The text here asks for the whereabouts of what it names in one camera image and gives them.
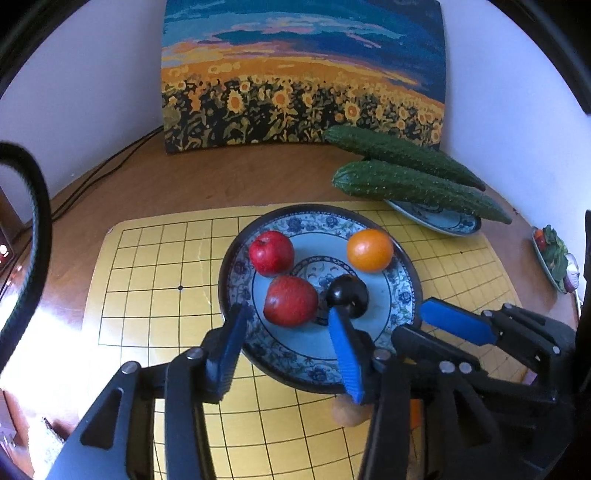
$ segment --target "leafy vegetable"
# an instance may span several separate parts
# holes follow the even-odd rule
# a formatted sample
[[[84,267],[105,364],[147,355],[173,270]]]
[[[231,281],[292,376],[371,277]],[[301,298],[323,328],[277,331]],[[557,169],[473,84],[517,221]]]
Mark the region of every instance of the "leafy vegetable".
[[[564,276],[566,275],[566,269],[569,266],[566,254],[569,253],[569,249],[566,248],[566,245],[551,225],[546,225],[542,228],[542,231],[544,232],[544,238],[548,245],[547,248],[541,252],[542,258],[548,266],[548,270],[550,270],[554,281],[559,286],[564,286]]]
[[[555,281],[560,281],[566,275],[566,267],[569,266],[568,260],[566,260],[565,255],[561,255],[558,261],[554,263],[554,268],[552,269],[552,278]]]

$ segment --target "plate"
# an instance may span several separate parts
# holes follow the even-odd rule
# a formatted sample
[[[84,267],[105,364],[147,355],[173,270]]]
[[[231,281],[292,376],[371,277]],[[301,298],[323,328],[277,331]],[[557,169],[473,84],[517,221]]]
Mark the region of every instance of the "plate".
[[[480,217],[467,213],[457,213],[440,207],[428,207],[416,203],[384,201],[419,225],[444,235],[469,236],[482,227]]]
[[[327,328],[324,292],[342,274],[357,275],[369,290],[369,308],[352,320],[376,346],[393,350],[392,331],[403,323],[420,327],[422,291],[412,262],[394,239],[394,259],[380,273],[368,274],[347,263],[347,241],[356,232],[381,227],[348,210],[326,205],[280,208],[249,224],[230,245],[219,276],[219,302],[225,316],[234,302],[248,303],[254,319],[248,325],[243,351],[259,369],[280,382],[314,393],[342,393],[335,350]],[[256,273],[248,248],[261,233],[277,230],[294,245],[292,275],[305,278],[319,292],[317,317],[296,328],[273,325],[262,315],[270,278]]]
[[[558,290],[560,293],[566,294],[567,293],[566,289],[564,287],[560,288],[560,285],[558,285],[556,283],[556,281],[554,280],[554,277],[552,276],[552,273],[550,273],[550,269],[548,268],[548,265],[546,265],[546,262],[544,261],[544,257],[542,257],[542,252],[540,252],[538,245],[535,243],[534,233],[536,230],[537,230],[537,228],[534,227],[531,231],[531,241],[534,244],[535,256],[538,257],[540,265],[542,266],[542,270],[544,270],[546,277],[548,277],[548,280],[550,280],[550,283],[554,286],[554,288],[556,290]]]

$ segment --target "small plate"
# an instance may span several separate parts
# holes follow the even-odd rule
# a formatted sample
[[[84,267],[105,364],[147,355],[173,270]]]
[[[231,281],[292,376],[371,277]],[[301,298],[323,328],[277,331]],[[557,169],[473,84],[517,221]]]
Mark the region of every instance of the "small plate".
[[[542,270],[544,270],[546,277],[548,277],[548,280],[550,280],[550,283],[554,286],[554,288],[556,290],[558,290],[560,293],[567,294],[566,288],[564,288],[564,286],[562,288],[560,288],[560,285],[558,285],[556,283],[556,280],[554,280],[554,277],[552,276],[552,273],[550,273],[550,269],[548,268],[548,265],[546,265],[546,262],[544,261],[544,257],[542,257],[542,252],[540,252],[538,245],[535,243],[534,234],[535,234],[536,230],[537,230],[537,228],[534,227],[531,231],[531,241],[534,244],[534,252],[535,252],[535,255],[538,257],[540,265],[542,266]]]
[[[436,232],[449,236],[469,236],[482,227],[480,217],[457,213],[439,207],[428,207],[408,202],[384,200],[407,218]]]

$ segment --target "sunflower field painting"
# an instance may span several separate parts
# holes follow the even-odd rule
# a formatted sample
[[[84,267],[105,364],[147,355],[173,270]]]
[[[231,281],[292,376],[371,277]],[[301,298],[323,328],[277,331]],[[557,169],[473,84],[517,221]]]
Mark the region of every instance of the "sunflower field painting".
[[[439,147],[436,0],[167,0],[166,150],[321,142],[337,124]]]

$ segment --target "green cucumber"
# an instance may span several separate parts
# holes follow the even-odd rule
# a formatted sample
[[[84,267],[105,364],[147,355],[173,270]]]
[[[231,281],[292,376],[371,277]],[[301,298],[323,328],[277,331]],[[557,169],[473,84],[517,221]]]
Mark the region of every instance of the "green cucumber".
[[[481,179],[449,155],[419,147],[393,135],[366,128],[335,125],[324,133],[324,139],[348,152],[374,160],[387,161],[401,167],[413,168],[479,190],[486,189]]]
[[[419,203],[512,222],[496,201],[478,190],[381,160],[347,163],[335,172],[333,185],[355,197]]]

